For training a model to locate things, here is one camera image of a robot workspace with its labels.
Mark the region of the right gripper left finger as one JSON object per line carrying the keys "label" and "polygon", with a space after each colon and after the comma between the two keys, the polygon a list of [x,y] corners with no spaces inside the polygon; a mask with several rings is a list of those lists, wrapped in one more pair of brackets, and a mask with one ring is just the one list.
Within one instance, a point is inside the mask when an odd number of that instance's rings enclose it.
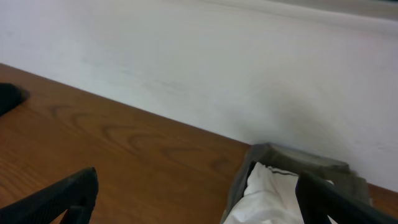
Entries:
{"label": "right gripper left finger", "polygon": [[1,209],[1,223],[89,224],[99,191],[94,167],[80,170],[26,198]]}

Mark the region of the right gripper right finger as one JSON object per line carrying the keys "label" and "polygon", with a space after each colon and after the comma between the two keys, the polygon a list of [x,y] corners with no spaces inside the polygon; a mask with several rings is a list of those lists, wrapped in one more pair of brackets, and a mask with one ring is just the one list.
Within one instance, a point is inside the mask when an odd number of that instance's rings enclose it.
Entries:
{"label": "right gripper right finger", "polygon": [[305,224],[397,224],[397,219],[339,191],[331,183],[302,172],[295,188]]}

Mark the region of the white t-shirt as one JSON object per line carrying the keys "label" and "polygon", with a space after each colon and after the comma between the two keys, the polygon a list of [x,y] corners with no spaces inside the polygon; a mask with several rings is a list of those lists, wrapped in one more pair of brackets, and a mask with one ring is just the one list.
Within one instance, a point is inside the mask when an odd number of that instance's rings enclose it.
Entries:
{"label": "white t-shirt", "polygon": [[303,223],[295,194],[299,173],[308,170],[321,174],[326,167],[319,162],[243,164],[230,188],[220,223]]}

